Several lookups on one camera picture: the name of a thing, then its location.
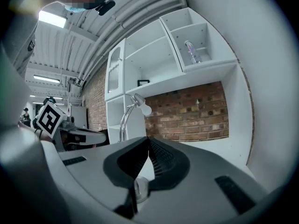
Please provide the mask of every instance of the white wall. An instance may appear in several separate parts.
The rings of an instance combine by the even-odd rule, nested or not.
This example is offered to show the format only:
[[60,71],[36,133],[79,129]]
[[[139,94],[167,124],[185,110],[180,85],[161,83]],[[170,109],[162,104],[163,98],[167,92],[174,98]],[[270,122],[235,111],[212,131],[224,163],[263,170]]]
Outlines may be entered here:
[[71,107],[71,116],[75,119],[76,127],[83,128],[85,126],[87,128],[87,120],[86,120],[86,107],[81,106],[72,106]]
[[268,191],[287,181],[298,157],[299,58],[272,0],[187,0],[231,45],[248,77],[255,139],[248,167]]
[[28,114],[29,114],[29,117],[30,117],[30,119],[31,119],[31,123],[30,123],[30,125],[31,125],[31,127],[33,127],[33,125],[32,125],[32,121],[33,121],[34,118],[35,118],[36,105],[33,104],[32,102],[28,101],[23,109],[25,109],[25,108],[28,108]]
[[228,105],[229,155],[234,164],[243,169],[246,166],[252,138],[252,107],[245,77],[239,65],[222,79],[222,86]]
[[237,152],[239,152],[239,150],[237,151],[235,150],[234,146],[232,145],[232,143],[234,143],[234,140],[231,137],[218,139],[218,140],[208,140],[208,141],[199,141],[199,142],[181,142],[181,143],[192,147],[201,148],[210,151],[214,154],[217,154],[221,158],[224,158],[226,161],[235,165],[244,173],[255,178],[252,172],[248,169],[248,167],[245,164],[243,164],[242,158],[239,158],[239,156],[237,155]]
[[57,105],[57,107],[59,109],[61,109],[64,113],[67,114],[67,109],[68,109],[68,106],[67,105]]

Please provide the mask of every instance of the black picture frame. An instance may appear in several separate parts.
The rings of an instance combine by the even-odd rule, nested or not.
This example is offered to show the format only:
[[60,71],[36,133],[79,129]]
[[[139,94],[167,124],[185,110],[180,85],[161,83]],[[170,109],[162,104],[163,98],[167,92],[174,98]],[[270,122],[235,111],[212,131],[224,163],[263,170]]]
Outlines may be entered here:
[[149,82],[150,82],[150,80],[138,80],[138,81],[137,81],[137,84],[138,84],[138,87],[139,87],[139,86],[144,85],[145,83],[148,84]]

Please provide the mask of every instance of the black vent slot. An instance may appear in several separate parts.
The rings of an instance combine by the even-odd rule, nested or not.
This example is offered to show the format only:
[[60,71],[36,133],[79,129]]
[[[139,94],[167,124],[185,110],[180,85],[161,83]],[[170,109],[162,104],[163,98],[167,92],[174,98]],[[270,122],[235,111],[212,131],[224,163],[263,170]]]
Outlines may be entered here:
[[149,157],[154,166],[155,177],[162,176],[174,167],[174,156],[166,149],[150,141]]
[[239,214],[243,214],[255,206],[255,203],[230,177],[217,177],[215,181]]
[[69,166],[69,165],[72,165],[72,164],[75,164],[75,163],[83,162],[85,160],[86,160],[86,158],[81,156],[81,157],[78,157],[78,158],[63,160],[62,162],[64,163],[65,166]]
[[155,179],[149,182],[149,191],[172,189],[188,174],[190,161],[172,146],[155,138],[149,140],[149,158],[155,172]]
[[148,150],[148,140],[128,149],[126,153],[118,158],[118,167],[135,180],[148,158]]

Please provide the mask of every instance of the person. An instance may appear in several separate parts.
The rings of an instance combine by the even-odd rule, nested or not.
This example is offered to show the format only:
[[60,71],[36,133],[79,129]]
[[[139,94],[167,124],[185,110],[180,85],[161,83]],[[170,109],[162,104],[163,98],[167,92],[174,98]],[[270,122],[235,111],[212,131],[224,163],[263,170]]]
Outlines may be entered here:
[[94,9],[105,0],[10,0],[9,10],[14,14],[0,44],[0,52],[23,79],[34,51],[38,14],[47,5],[60,2],[68,9]]
[[30,122],[31,122],[31,119],[30,119],[30,116],[28,114],[28,108],[25,108],[24,111],[25,113],[23,114],[23,122],[24,122],[24,125],[28,126],[28,127],[31,127],[30,126]]

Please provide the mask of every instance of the silver lamp arm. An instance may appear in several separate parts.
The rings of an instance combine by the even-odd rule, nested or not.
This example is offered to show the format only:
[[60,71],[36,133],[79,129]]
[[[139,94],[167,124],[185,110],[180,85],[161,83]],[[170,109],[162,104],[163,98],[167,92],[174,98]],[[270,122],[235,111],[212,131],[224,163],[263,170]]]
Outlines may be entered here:
[[120,142],[125,141],[125,133],[126,133],[126,126],[127,126],[128,118],[134,108],[135,108],[135,105],[129,105],[127,107],[126,113],[123,115],[123,117],[121,119]]

